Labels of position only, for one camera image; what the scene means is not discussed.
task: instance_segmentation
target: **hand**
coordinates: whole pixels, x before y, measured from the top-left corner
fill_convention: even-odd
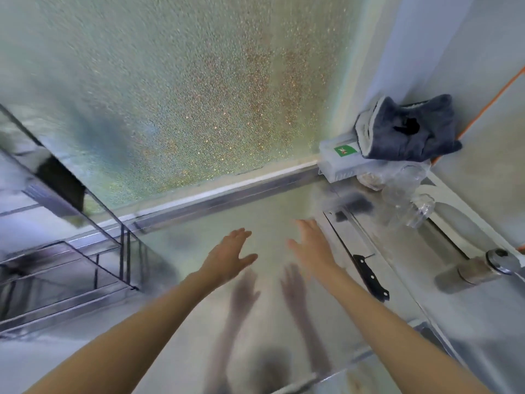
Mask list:
[[[288,239],[288,247],[292,249],[301,264],[316,278],[327,270],[338,268],[330,245],[317,222],[314,219],[298,219],[296,222],[301,233],[301,243]]]
[[[259,298],[261,292],[253,291],[256,280],[257,274],[248,269],[235,285],[230,303],[230,315],[234,321],[242,323]]]
[[[217,287],[235,278],[258,257],[257,254],[250,254],[239,258],[240,250],[251,234],[251,231],[245,231],[244,228],[231,231],[209,252],[200,272],[207,274]]]
[[[285,268],[285,278],[281,280],[282,295],[290,313],[296,321],[308,316],[306,309],[306,288],[299,267],[291,264]]]

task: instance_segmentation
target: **white plastic box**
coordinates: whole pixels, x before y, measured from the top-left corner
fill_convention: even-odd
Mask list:
[[[353,131],[321,141],[319,152],[321,159],[318,166],[328,182],[370,173],[387,163],[384,160],[365,159],[358,146],[358,137]]]

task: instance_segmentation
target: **folded towel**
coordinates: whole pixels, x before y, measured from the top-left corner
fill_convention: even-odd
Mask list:
[[[423,162],[462,148],[448,94],[401,106],[390,97],[376,97],[359,115],[355,130],[364,158]]]

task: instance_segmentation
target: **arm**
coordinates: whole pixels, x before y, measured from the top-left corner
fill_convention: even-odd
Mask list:
[[[226,368],[232,355],[233,345],[246,317],[259,298],[260,292],[254,292],[257,274],[252,270],[240,278],[233,289],[232,299],[226,326],[220,334],[217,344],[209,359],[204,392],[206,394],[230,393],[231,389],[226,377]]]
[[[317,372],[321,376],[326,375],[332,370],[332,365],[308,314],[305,281],[296,264],[286,268],[285,279],[281,280],[281,288],[285,303],[305,341],[312,372]]]
[[[225,236],[199,271],[89,342],[26,393],[131,393],[193,308],[255,261],[255,254],[239,259],[240,250],[251,234],[241,228]]]
[[[464,369],[379,303],[334,261],[314,220],[298,220],[301,244],[288,245],[342,305],[403,394],[489,394]]]

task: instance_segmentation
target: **metal rack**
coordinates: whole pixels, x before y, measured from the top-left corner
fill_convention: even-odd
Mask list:
[[[43,146],[3,105],[0,105],[0,112],[36,145]],[[131,247],[132,244],[137,247],[140,276],[143,275],[148,249],[136,235],[88,189],[85,194],[91,196],[116,225],[103,229],[83,211],[72,207],[2,146],[0,152],[30,174],[46,196],[69,210],[75,210],[101,234],[87,246],[74,246],[74,238],[56,241],[0,262],[0,337],[12,338],[42,329],[74,316],[75,310],[89,311],[101,302],[117,300],[117,294],[122,298],[129,291],[138,291],[138,286],[132,283]]]

